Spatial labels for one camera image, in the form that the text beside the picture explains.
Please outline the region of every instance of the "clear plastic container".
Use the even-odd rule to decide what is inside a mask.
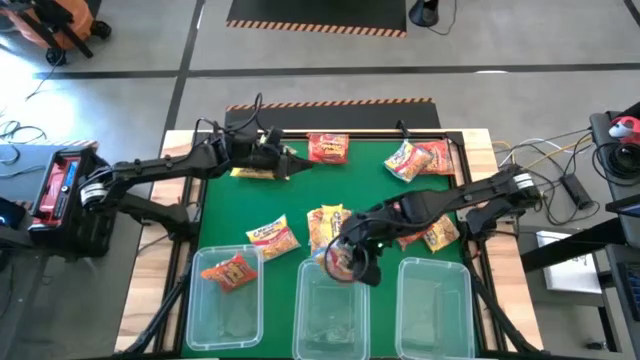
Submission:
[[[240,253],[258,278],[229,293],[200,276]],[[262,253],[253,245],[200,249],[193,257],[187,345],[196,351],[248,348],[262,339]]]
[[[402,359],[470,359],[471,279],[460,264],[406,258],[398,271],[396,351]]]
[[[312,259],[298,268],[293,357],[369,359],[369,287],[341,284]]]

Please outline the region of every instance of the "wooden table frame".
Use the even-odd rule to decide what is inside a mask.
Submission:
[[[327,132],[329,130],[312,130],[313,132]],[[340,130],[341,132],[350,133],[389,133],[399,132],[399,130]],[[288,134],[307,133],[309,130],[291,130],[286,131]],[[418,129],[411,130],[412,134],[420,133],[447,133],[458,132],[463,135],[464,151],[463,154],[454,154],[456,148],[452,147],[452,159],[456,169],[455,180],[458,185],[465,183],[465,177],[470,177],[471,181],[481,180],[493,175],[497,172],[497,165],[493,149],[491,147],[491,139],[486,129]],[[190,148],[193,138],[193,131],[168,131],[162,147],[162,156],[171,155],[178,156],[186,154]],[[466,160],[469,165],[470,174],[464,176],[463,166],[460,159]],[[183,202],[198,201],[200,186],[199,182],[186,181],[184,179],[173,179],[162,182],[156,182],[153,186],[151,200],[161,204],[173,204],[177,201],[185,199]],[[511,231],[507,225],[499,225],[501,230]],[[142,233],[140,247],[148,244],[154,239],[165,234],[159,225],[145,227]],[[470,250],[475,252],[474,244],[470,243]],[[163,289],[171,287],[176,277],[179,276],[188,252],[188,244],[171,243],[170,241],[161,242],[153,247],[146,249],[137,259],[133,269],[131,285],[127,302],[123,312],[120,331],[116,342],[116,350],[123,350],[130,345],[138,336],[140,331],[148,324],[150,318],[155,314],[161,303]],[[485,272],[490,272],[488,277],[493,281],[493,288],[497,296],[498,302],[505,313],[509,316],[516,328],[525,336],[528,342],[542,348],[542,341],[533,311],[533,305],[529,295],[524,271],[520,262],[520,255],[515,239],[508,235],[495,235],[486,243],[486,249],[483,249],[483,255],[488,259],[487,266],[482,266],[481,262],[474,260],[474,267],[481,276]],[[168,259],[173,256],[180,258],[180,263],[169,269]],[[164,350],[164,343],[173,341],[174,346],[182,342],[182,336],[175,336],[176,320],[179,318],[178,308],[183,300],[179,300],[168,319],[167,332],[163,333],[162,342],[154,342],[153,349],[155,351]],[[496,338],[493,336],[494,322],[493,319],[482,302],[477,300],[479,305],[482,327],[484,328],[486,349],[499,350],[500,342],[504,341],[503,337]],[[514,348],[510,342],[506,343],[506,347],[513,351]]]

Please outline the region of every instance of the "green mat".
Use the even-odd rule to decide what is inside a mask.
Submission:
[[[307,157],[307,142],[288,143]],[[200,248],[247,244],[246,231],[287,215],[289,226],[301,244],[299,249],[268,261],[264,265],[264,335],[255,347],[211,352],[196,352],[185,343],[185,357],[291,358],[293,318],[296,301],[298,266],[309,257],[308,211],[321,205],[344,204],[354,211],[364,211],[380,201],[400,193],[417,190],[446,190],[445,176],[418,176],[410,184],[394,177],[383,161],[395,152],[400,141],[352,140],[349,163],[316,165],[294,175],[288,182],[233,178],[228,175],[208,184],[202,217]],[[380,258],[382,283],[372,287],[371,356],[397,356],[395,335],[396,283],[398,265],[405,257],[423,257],[461,262],[459,242],[436,254],[422,241],[402,252],[397,245],[385,249]]]

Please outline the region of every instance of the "gray floor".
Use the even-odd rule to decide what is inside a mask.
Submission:
[[[499,65],[640,62],[640,27],[622,0],[458,1],[458,19],[450,36],[409,25],[406,39],[229,29],[224,20],[231,0],[206,1],[190,69],[441,65],[499,69]],[[91,41],[93,59],[72,51],[69,66],[56,71],[178,70],[195,6],[196,0],[103,0],[99,18],[113,26],[113,37]],[[439,27],[449,23],[451,10],[452,1],[442,1]],[[109,161],[157,156],[175,77],[49,80],[25,103],[24,96],[38,83],[30,80],[30,74],[50,69],[43,56],[42,49],[17,34],[0,35],[0,62],[5,65],[0,69],[0,109],[8,106],[0,122],[16,119],[38,125],[55,138],[97,139],[100,153]],[[492,139],[515,144],[586,128],[591,113],[636,102],[638,84],[638,71],[189,78],[175,128],[192,129],[200,116],[222,121],[227,105],[249,104],[258,91],[264,93],[265,102],[432,97],[443,127],[489,128]],[[527,151],[518,154],[523,165],[536,158]],[[568,155],[558,160],[565,163]],[[594,200],[610,201],[604,181],[591,169],[589,154],[579,156],[577,163],[577,174]],[[548,164],[539,171],[558,176]],[[136,191],[145,195],[149,187]],[[554,205],[558,217],[569,215],[569,202],[560,194]],[[600,211],[572,226],[588,227],[609,217]],[[522,223],[547,225],[542,214],[533,212]],[[117,226],[111,252],[95,261],[95,268],[84,262],[49,262],[46,274],[52,282],[35,294],[11,358],[68,359],[112,352],[140,232],[125,217]],[[540,284],[530,286],[536,289]],[[560,305],[543,297],[534,300],[547,350],[609,359],[633,357],[628,339],[623,341],[624,355],[582,348],[588,338],[602,339],[595,309]]]

